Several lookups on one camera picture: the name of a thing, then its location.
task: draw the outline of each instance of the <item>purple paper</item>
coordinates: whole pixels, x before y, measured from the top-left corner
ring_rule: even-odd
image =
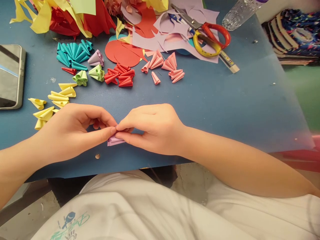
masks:
[[[124,142],[125,142],[124,140],[116,138],[115,135],[113,135],[108,139],[107,146],[113,146],[113,145],[117,145],[119,143],[124,143]]]

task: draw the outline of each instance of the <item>table surface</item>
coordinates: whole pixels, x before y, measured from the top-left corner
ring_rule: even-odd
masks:
[[[234,3],[233,0],[210,1],[207,8],[220,11],[217,23],[221,23]],[[52,37],[57,35],[52,32],[35,34],[26,21],[9,24],[15,17],[14,1],[5,1],[1,9],[0,43],[21,45],[27,52],[27,60],[22,108],[0,111],[0,149],[36,132],[36,118],[32,113],[37,110],[27,98],[47,100],[51,90],[59,91],[58,83],[72,82],[72,76],[62,71],[62,64],[56,60],[57,42]],[[94,49],[104,55],[105,70],[115,66],[104,54],[109,37],[103,33],[91,39]],[[226,53],[240,68],[236,74],[232,74],[221,61],[214,64],[177,54],[178,66],[184,70],[185,77],[175,84],[169,80],[168,71],[158,68],[155,71],[159,73],[161,84],[154,85],[151,74],[141,73],[145,64],[142,61],[134,67],[136,76],[132,89],[112,84],[107,86],[89,77],[88,86],[76,87],[77,97],[70,100],[102,106],[117,122],[132,108],[170,103],[185,125],[244,142],[265,152],[312,148],[311,135],[297,98],[257,18],[251,17],[231,32],[231,37]],[[100,159],[95,159],[96,154],[100,154]],[[48,165],[29,180],[76,177],[187,161],[177,156],[150,153],[127,143],[112,147],[104,143],[74,159]]]

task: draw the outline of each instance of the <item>water bottle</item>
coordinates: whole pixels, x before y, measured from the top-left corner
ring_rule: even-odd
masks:
[[[233,31],[247,21],[268,0],[238,0],[222,20],[222,26]]]

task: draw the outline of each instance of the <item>floor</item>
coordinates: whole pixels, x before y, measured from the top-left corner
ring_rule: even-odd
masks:
[[[320,173],[299,172],[320,188]],[[177,165],[177,175],[172,189],[205,205],[206,189],[211,185],[213,175],[197,163]],[[49,192],[1,226],[0,240],[30,240],[58,209],[54,194]]]

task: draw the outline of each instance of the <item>hand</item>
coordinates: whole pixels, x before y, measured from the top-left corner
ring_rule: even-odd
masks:
[[[132,109],[117,126],[118,131],[137,128],[143,135],[118,132],[117,138],[150,152],[179,155],[186,126],[170,104],[146,105]]]
[[[101,130],[87,132],[89,125]],[[69,103],[27,141],[46,164],[74,158],[108,140],[117,125],[104,108]]]

